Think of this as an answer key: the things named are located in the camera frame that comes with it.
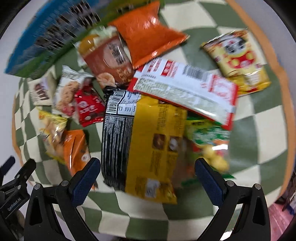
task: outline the candy package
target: candy package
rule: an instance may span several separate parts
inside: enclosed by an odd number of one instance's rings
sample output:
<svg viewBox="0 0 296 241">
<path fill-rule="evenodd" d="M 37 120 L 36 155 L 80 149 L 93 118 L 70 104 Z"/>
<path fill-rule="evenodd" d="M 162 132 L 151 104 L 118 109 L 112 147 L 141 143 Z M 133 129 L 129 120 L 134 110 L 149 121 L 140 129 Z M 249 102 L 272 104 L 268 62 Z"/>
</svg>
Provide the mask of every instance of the candy package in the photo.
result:
<svg viewBox="0 0 296 241">
<path fill-rule="evenodd" d="M 27 79 L 30 97 L 34 105 L 52 105 L 57 81 L 51 72 L 40 79 Z"/>
<path fill-rule="evenodd" d="M 72 176 L 91 159 L 83 130 L 64 131 L 64 160 Z"/>
<path fill-rule="evenodd" d="M 103 126 L 104 182 L 146 200 L 176 204 L 171 177 L 186 115 L 149 96 L 115 91 Z"/>
<path fill-rule="evenodd" d="M 247 30 L 220 35 L 203 43 L 202 48 L 215 60 L 223 75 L 238 85 L 238 95 L 257 92 L 270 85 Z"/>
<path fill-rule="evenodd" d="M 67 118 L 39 110 L 40 129 L 46 154 L 64 163 L 64 148 L 62 135 L 66 128 Z"/>
<path fill-rule="evenodd" d="M 159 6 L 159 1 L 153 1 L 109 23 L 117 28 L 126 41 L 134 69 L 179 45 L 189 37 L 160 23 Z"/>
<path fill-rule="evenodd" d="M 84 85 L 89 85 L 93 79 L 89 73 L 76 72 L 63 65 L 62 77 L 54 96 L 55 108 L 67 116 L 72 116 L 75 111 L 73 105 L 75 93 Z"/>
<path fill-rule="evenodd" d="M 139 68 L 128 90 L 181 106 L 230 130 L 237 85 L 224 77 L 164 58 Z"/>
<path fill-rule="evenodd" d="M 101 29 L 76 43 L 78 52 L 102 90 L 128 86 L 134 70 L 114 27 Z"/>
<path fill-rule="evenodd" d="M 76 92 L 75 105 L 83 127 L 104 120 L 105 103 L 92 86 L 86 85 Z"/>
<path fill-rule="evenodd" d="M 188 116 L 184 136 L 190 140 L 189 157 L 195 160 L 203 157 L 206 162 L 220 173 L 229 171 L 228 143 L 230 131 L 222 129 L 212 121 L 201 116 Z"/>
</svg>

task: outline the yellow snack package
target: yellow snack package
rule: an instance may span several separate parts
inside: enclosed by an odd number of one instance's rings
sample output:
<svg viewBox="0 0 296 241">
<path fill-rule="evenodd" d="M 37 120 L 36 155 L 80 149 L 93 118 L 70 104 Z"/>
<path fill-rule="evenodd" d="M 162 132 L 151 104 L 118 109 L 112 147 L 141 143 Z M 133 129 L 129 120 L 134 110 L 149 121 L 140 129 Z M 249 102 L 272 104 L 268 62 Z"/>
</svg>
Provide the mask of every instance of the yellow snack package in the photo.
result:
<svg viewBox="0 0 296 241">
<path fill-rule="evenodd" d="M 270 80 L 249 41 L 249 31 L 220 35 L 201 47 L 215 60 L 221 72 L 239 87 L 238 95 L 265 89 Z"/>
<path fill-rule="evenodd" d="M 186 110 L 149 96 L 114 91 L 103 127 L 104 182 L 146 200 L 176 204 L 171 178 L 186 117 Z"/>
<path fill-rule="evenodd" d="M 46 154 L 64 164 L 62 135 L 66 128 L 67 118 L 39 110 L 39 120 L 39 133 L 43 139 Z"/>
</svg>

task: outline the gray floor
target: gray floor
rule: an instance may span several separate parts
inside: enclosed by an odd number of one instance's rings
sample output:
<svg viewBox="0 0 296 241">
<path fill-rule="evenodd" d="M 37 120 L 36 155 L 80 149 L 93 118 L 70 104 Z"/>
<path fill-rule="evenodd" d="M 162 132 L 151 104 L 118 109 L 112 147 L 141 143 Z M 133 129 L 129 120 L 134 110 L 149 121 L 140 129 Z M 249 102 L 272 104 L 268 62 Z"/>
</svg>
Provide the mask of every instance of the gray floor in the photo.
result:
<svg viewBox="0 0 296 241">
<path fill-rule="evenodd" d="M 296 43 L 294 42 L 289 31 L 276 15 L 276 13 L 263 0 L 236 0 L 250 17 L 261 27 L 269 40 L 271 41 L 275 52 L 278 56 L 279 62 L 286 69 L 290 78 L 290 91 L 293 97 L 294 106 L 296 104 Z M 11 141 L 11 121 L 12 121 L 12 104 L 14 93 L 18 88 L 19 78 L 3 74 L 6 62 L 9 55 L 13 52 L 18 38 L 21 36 L 23 30 L 26 28 L 30 19 L 35 12 L 46 2 L 46 0 L 31 0 L 21 12 L 12 21 L 3 37 L 0 40 L 0 80 L 2 85 L 0 88 L 0 125 L 2 138 L 0 141 L 1 160 L 0 165 L 10 156 L 16 156 Z M 12 180 L 20 169 L 20 164 L 17 163 L 9 171 L 4 178 L 4 183 Z M 23 214 L 26 212 L 26 205 L 22 207 Z M 61 226 L 65 235 L 69 239 L 73 239 L 65 223 L 60 220 Z M 110 240 L 109 235 L 98 234 L 101 241 Z"/>
</svg>

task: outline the orange snack package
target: orange snack package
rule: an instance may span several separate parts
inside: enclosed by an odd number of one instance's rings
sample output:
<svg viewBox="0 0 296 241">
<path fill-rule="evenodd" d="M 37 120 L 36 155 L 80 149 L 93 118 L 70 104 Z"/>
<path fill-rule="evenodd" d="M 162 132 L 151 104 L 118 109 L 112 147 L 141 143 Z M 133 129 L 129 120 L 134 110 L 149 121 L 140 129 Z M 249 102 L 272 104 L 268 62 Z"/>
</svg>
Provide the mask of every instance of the orange snack package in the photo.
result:
<svg viewBox="0 0 296 241">
<path fill-rule="evenodd" d="M 134 69 L 188 39 L 169 29 L 158 19 L 160 2 L 137 8 L 110 22 L 127 43 Z"/>
<path fill-rule="evenodd" d="M 72 176 L 91 159 L 83 130 L 64 131 L 64 159 Z"/>
</svg>

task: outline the checkered tablecloth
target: checkered tablecloth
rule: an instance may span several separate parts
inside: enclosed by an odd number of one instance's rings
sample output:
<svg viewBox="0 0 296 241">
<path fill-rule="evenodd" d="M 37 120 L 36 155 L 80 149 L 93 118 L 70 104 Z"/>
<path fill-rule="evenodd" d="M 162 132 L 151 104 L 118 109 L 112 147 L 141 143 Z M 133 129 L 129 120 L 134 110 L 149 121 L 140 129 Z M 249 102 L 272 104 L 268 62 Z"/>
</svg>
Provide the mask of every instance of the checkered tablecloth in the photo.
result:
<svg viewBox="0 0 296 241">
<path fill-rule="evenodd" d="M 213 71 L 217 66 L 200 50 L 200 44 L 220 34 L 247 27 L 223 0 L 166 0 L 160 19 L 169 27 L 190 35 L 185 44 L 167 53 L 166 58 Z M 236 184 L 252 186 L 260 183 L 267 203 L 271 205 L 280 192 L 285 175 L 287 129 L 279 80 L 254 37 L 251 43 L 272 84 L 263 91 L 239 98 L 230 136 L 230 168 Z M 63 56 L 51 71 L 60 76 L 63 64 L 80 70 L 74 49 Z M 71 177 L 65 166 L 45 154 L 38 136 L 38 110 L 33 106 L 28 90 L 26 80 L 21 79 L 15 95 L 17 145 L 24 162 L 29 158 L 37 162 L 36 171 L 30 177 L 33 184 L 57 185 Z M 69 121 L 71 129 L 82 129 L 74 121 Z M 83 130 L 91 156 L 100 159 L 102 123 Z M 103 183 L 101 173 L 97 182 L 99 188 L 91 191 L 84 204 L 78 207 L 94 232 L 142 240 L 196 240 L 217 211 L 200 184 L 176 190 L 177 205 L 163 205 L 114 191 Z M 238 206 L 228 229 L 233 228 L 239 209 Z"/>
</svg>

